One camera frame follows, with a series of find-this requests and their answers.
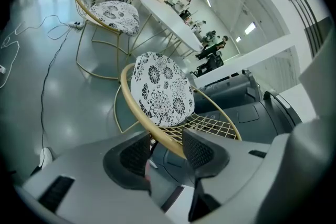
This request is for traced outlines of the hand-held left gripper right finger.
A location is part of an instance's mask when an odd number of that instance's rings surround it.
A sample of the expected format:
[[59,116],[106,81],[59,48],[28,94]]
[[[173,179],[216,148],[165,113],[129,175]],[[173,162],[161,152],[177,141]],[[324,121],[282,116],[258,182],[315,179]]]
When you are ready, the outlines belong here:
[[299,124],[270,144],[183,132],[195,174],[188,219],[199,223],[315,223],[335,189],[335,123]]

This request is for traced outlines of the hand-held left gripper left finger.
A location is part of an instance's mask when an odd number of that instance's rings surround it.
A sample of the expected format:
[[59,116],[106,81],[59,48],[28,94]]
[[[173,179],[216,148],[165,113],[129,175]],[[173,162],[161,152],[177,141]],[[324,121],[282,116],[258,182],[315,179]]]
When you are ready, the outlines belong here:
[[66,151],[16,192],[45,223],[169,223],[145,177],[148,132]]

